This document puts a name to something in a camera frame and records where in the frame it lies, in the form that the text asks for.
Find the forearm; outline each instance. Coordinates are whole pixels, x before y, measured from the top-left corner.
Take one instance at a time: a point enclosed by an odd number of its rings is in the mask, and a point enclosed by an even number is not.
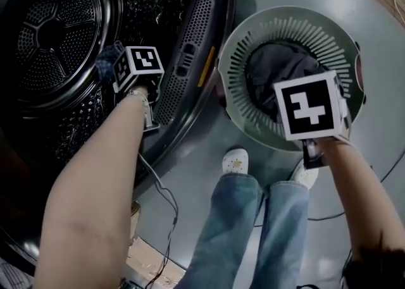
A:
[[[405,231],[382,184],[350,145],[324,140],[320,146],[332,170],[349,225],[353,254],[359,248],[405,248]]]
[[[35,288],[118,285],[143,127],[142,101],[126,97],[59,175],[46,205]]]

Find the white shoe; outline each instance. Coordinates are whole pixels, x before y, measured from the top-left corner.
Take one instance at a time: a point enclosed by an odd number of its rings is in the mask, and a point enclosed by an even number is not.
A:
[[[222,172],[247,174],[249,167],[249,156],[244,149],[235,149],[228,151],[222,159]]]
[[[293,170],[290,180],[304,185],[308,190],[312,188],[316,179],[318,178],[319,169],[305,170],[304,160],[298,162],[296,168]]]

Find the person's right arm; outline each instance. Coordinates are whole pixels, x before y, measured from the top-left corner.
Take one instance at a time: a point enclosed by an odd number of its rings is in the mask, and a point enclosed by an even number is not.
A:
[[[332,170],[349,225],[353,257],[360,249],[405,249],[401,219],[380,180],[362,155],[350,145],[329,138],[318,139]]]

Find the gray floor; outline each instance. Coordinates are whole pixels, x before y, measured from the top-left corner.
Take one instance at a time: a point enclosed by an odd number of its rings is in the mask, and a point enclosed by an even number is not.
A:
[[[354,125],[352,141],[382,177],[405,146],[404,30],[374,0],[237,0],[237,23],[262,9],[285,5],[323,13],[359,42],[367,103]],[[180,208],[170,257],[184,267],[189,265],[208,215],[209,199],[221,175],[222,156],[235,145],[247,149],[251,158],[249,170],[261,182],[286,178],[300,159],[299,154],[276,152],[247,138],[226,117],[213,95],[178,149],[158,167],[162,181],[173,191]],[[405,160],[385,181],[385,188],[403,219],[404,172]],[[142,193],[138,233],[164,251],[173,212],[153,188],[138,189],[138,193]],[[324,169],[311,190],[309,215],[320,218],[341,211],[331,174]],[[236,281],[238,289],[249,287],[259,236],[260,229],[255,228]],[[348,251],[344,217],[309,222],[299,284],[337,288]]]

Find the denim pants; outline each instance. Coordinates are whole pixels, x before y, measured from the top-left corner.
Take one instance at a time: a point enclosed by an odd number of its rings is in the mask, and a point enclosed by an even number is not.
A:
[[[301,268],[308,189],[281,181],[262,191],[249,175],[221,177],[190,266],[176,289],[232,289],[262,202],[266,205],[251,289],[294,289]]]

